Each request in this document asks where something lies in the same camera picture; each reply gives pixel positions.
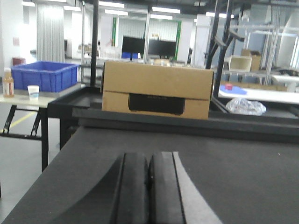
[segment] clear plastic bag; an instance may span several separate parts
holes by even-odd
[[[249,101],[245,98],[234,98],[226,104],[226,108],[232,113],[262,115],[266,107],[257,101]]]

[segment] white cup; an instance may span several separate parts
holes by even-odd
[[[28,88],[28,94],[29,94],[29,99],[33,100],[38,100],[38,95],[39,95],[39,86],[38,85],[29,85],[27,86]]]

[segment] brown bottle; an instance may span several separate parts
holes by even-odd
[[[11,69],[4,69],[3,97],[14,97],[14,79],[11,76]]]

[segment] ceiling light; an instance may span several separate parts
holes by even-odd
[[[206,2],[199,2],[199,1],[196,1],[195,3],[194,3],[194,6],[205,6],[206,5]]]
[[[160,7],[153,7],[153,11],[156,12],[164,12],[164,13],[181,13],[179,9],[174,8],[160,8]]]
[[[81,11],[80,7],[74,7],[74,6],[64,6],[64,9],[70,11]]]
[[[100,6],[110,6],[110,7],[117,7],[117,8],[124,8],[125,5],[122,3],[115,3],[115,2],[106,2],[106,1],[99,1]]]
[[[44,0],[44,1],[58,1],[58,2],[66,2],[66,0]]]
[[[116,10],[109,10],[105,9],[106,14],[114,14],[114,15],[128,15],[128,12],[125,11],[116,11]]]
[[[27,2],[27,1],[22,1],[22,5],[24,5],[24,6],[32,6],[32,7],[36,6],[33,2]]]
[[[215,13],[209,13],[209,12],[207,12],[207,13],[206,13],[206,16],[215,17]],[[220,17],[220,18],[226,18],[226,14],[225,14],[225,13],[219,13],[219,17]]]
[[[169,16],[169,15],[155,15],[155,14],[151,14],[150,17],[152,19],[172,20],[172,16]]]

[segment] yellow floor line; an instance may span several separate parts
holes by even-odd
[[[21,123],[22,121],[26,120],[27,118],[30,118],[32,115],[36,114],[36,112],[30,112],[29,114],[25,115],[24,117],[21,117],[20,119],[16,120],[15,122],[10,124],[9,128],[12,128],[16,126],[17,124]]]

